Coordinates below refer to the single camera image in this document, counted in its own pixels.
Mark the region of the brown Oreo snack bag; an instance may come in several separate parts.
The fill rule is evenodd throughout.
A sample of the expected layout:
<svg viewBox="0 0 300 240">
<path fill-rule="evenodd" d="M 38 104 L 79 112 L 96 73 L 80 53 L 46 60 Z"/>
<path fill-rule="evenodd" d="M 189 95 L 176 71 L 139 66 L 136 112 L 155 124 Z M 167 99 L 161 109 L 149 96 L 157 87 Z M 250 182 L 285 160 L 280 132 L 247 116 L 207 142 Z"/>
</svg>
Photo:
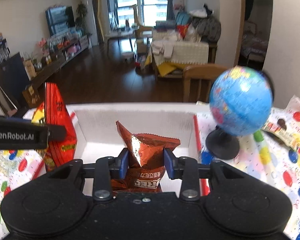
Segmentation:
<svg viewBox="0 0 300 240">
<path fill-rule="evenodd" d="M 130 133 L 119 121 L 117 131 L 129 150 L 129 168 L 123 180 L 113 179 L 115 192 L 159 193 L 166 169 L 163 150 L 174 150 L 180 140 L 147 133 Z"/>
</svg>

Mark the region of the red yellow chips bag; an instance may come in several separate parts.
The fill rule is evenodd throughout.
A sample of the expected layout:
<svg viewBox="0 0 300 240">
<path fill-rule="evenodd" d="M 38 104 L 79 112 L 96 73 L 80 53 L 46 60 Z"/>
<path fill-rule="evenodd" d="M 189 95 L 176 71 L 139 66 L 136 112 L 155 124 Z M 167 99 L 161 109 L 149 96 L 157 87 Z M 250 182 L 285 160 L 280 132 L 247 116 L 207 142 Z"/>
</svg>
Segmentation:
<svg viewBox="0 0 300 240">
<path fill-rule="evenodd" d="M 32 122 L 49 128 L 47 148 L 39 150 L 45 168 L 52 171 L 74 158 L 77 136 L 73 124 L 73 114 L 69 114 L 55 83 L 45 84 L 45 99 L 32 116 Z"/>
</svg>

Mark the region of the red cardboard box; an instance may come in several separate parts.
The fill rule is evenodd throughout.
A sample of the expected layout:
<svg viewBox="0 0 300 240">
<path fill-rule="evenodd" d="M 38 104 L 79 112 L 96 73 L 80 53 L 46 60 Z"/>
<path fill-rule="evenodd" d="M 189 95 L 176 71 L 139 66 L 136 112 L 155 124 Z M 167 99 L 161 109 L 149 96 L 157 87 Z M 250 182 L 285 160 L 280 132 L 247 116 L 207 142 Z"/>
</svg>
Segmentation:
<svg viewBox="0 0 300 240">
<path fill-rule="evenodd" d="M 194 114 L 185 112 L 73 108 L 77 144 L 71 159 L 92 166 L 83 192 L 96 201 L 117 192 L 178 193 L 180 179 L 169 180 L 164 149 L 176 157 L 197 158 Z"/>
</svg>

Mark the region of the blue desk globe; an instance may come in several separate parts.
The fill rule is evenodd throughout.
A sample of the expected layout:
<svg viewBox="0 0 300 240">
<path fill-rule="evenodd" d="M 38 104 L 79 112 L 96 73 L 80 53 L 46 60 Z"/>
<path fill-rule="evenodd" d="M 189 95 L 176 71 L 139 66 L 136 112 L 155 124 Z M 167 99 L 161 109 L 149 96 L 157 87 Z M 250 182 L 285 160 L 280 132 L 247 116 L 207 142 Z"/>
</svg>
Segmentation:
<svg viewBox="0 0 300 240">
<path fill-rule="evenodd" d="M 209 107 L 216 129 L 205 140 L 215 157 L 230 160 L 239 153 L 238 137 L 253 134 L 266 123 L 274 100 L 269 75 L 249 67 L 234 67 L 215 80 Z"/>
</svg>

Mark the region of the TV cabinet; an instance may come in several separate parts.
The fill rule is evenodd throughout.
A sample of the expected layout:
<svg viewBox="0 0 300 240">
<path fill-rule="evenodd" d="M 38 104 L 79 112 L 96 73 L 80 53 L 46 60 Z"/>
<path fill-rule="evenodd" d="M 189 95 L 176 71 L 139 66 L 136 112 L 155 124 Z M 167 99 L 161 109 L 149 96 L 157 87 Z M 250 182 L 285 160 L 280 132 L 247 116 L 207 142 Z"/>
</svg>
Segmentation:
<svg viewBox="0 0 300 240">
<path fill-rule="evenodd" d="M 61 50 L 52 54 L 52 62 L 43 66 L 43 68 L 30 80 L 30 84 L 26 86 L 33 89 L 39 88 L 49 77 L 61 70 L 67 63 L 77 57 L 80 53 L 87 50 L 90 46 L 90 37 L 84 35 L 79 39 L 73 39 Z"/>
</svg>

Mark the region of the balloon pattern tablecloth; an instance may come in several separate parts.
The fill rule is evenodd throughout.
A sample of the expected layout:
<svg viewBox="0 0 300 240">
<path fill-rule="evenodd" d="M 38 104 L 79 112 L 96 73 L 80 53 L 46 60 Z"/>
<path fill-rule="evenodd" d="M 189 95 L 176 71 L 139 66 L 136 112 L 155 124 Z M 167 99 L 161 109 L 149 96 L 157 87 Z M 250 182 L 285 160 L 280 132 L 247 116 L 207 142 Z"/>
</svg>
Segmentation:
<svg viewBox="0 0 300 240">
<path fill-rule="evenodd" d="M 124 147 L 116 129 L 120 122 L 132 133 L 151 133 L 177 138 L 177 156 L 209 164 L 212 155 L 206 136 L 216 127 L 206 103 L 106 103 L 69 105 L 76 134 L 75 157 L 92 163 L 106 155 L 116 156 Z M 286 109 L 274 108 L 269 121 L 281 121 L 300 143 L 300 101 L 292 99 Z M 229 160 L 235 168 L 283 191 L 293 212 L 285 228 L 291 239 L 300 239 L 300 146 L 296 151 L 279 144 L 265 132 L 239 139 L 239 154 Z M 0 151 L 0 204 L 6 193 L 41 176 L 46 171 L 41 156 L 33 150 Z M 0 214 L 0 239 L 8 234 Z"/>
</svg>

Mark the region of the snack wrapper near globe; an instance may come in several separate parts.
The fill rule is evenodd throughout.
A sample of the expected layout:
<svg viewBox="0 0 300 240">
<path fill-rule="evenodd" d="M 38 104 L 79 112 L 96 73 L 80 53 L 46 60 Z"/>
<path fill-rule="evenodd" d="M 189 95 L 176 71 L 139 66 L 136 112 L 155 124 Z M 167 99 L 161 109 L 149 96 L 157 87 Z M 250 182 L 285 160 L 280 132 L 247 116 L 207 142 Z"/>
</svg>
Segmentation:
<svg viewBox="0 0 300 240">
<path fill-rule="evenodd" d="M 272 134 L 279 139 L 285 146 L 297 151 L 300 148 L 300 135 L 298 133 L 288 132 L 278 124 L 267 121 L 262 126 L 262 131 Z"/>
</svg>

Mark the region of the small round stool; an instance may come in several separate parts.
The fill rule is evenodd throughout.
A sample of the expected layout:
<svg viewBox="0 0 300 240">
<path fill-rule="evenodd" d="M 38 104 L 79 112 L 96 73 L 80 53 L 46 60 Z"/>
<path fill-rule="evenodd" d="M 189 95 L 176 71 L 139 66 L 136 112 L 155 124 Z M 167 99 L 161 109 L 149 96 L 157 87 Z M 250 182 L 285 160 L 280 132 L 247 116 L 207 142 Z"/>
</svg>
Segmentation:
<svg viewBox="0 0 300 240">
<path fill-rule="evenodd" d="M 135 53 L 133 51 L 127 51 L 127 52 L 123 52 L 121 54 L 121 57 L 123 60 L 125 61 L 130 61 L 130 60 L 133 60 L 134 57 L 135 57 Z"/>
</svg>

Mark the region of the sofa with cream cover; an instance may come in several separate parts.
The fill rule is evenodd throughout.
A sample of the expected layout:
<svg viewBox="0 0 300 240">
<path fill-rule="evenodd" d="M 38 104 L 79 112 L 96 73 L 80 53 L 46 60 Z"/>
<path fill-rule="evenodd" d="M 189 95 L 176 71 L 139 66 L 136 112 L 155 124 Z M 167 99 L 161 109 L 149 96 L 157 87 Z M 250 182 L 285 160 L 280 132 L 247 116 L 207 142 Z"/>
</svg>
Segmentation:
<svg viewBox="0 0 300 240">
<path fill-rule="evenodd" d="M 215 42 L 184 41 L 175 30 L 152 30 L 145 65 L 153 68 L 155 78 L 181 78 L 187 66 L 214 63 L 216 52 Z"/>
</svg>

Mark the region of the television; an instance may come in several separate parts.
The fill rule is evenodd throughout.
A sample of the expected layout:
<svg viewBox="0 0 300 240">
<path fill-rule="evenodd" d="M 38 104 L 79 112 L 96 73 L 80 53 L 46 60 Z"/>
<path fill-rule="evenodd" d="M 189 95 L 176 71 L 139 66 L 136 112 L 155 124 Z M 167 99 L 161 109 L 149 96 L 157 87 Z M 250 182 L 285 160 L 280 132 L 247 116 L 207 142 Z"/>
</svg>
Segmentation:
<svg viewBox="0 0 300 240">
<path fill-rule="evenodd" d="M 59 6 L 45 11 L 50 36 L 75 27 L 74 13 L 71 6 Z"/>
</svg>

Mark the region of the coffee table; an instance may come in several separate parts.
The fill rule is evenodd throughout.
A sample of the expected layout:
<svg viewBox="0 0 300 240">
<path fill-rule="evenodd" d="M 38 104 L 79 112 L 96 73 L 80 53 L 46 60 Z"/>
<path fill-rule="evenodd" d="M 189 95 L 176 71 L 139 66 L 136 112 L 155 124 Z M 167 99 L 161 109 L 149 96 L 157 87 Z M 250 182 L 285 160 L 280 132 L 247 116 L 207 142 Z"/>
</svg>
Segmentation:
<svg viewBox="0 0 300 240">
<path fill-rule="evenodd" d="M 120 40 L 129 40 L 130 48 L 133 51 L 133 45 L 132 45 L 132 37 L 135 35 L 136 31 L 139 29 L 139 26 L 129 28 L 128 30 L 122 31 L 119 30 L 113 30 L 110 33 L 106 34 L 106 41 L 107 41 L 107 53 L 109 53 L 109 46 L 110 41 L 117 40 L 118 44 L 120 44 Z"/>
</svg>

